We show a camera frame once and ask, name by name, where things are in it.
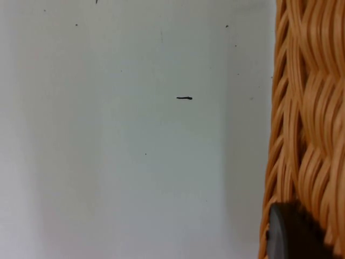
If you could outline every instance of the woven wicker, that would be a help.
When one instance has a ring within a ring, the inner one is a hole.
[[[299,200],[345,257],[345,0],[277,0],[259,258],[274,202]]]

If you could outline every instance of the black object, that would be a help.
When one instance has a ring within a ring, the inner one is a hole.
[[[269,259],[335,258],[323,244],[324,233],[307,212],[292,203],[275,203],[266,233]]]
[[[193,97],[176,97],[176,99],[186,99],[186,100],[193,100]]]

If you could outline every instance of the dark speck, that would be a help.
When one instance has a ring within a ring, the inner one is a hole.
[[[193,97],[176,97],[176,99],[193,100]]]

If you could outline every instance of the white wall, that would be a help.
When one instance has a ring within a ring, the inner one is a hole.
[[[0,0],[0,258],[256,257],[274,15]]]

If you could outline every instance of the orange wicker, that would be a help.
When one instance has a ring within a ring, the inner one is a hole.
[[[270,151],[259,258],[270,205],[299,200],[345,258],[345,0],[277,0]]]

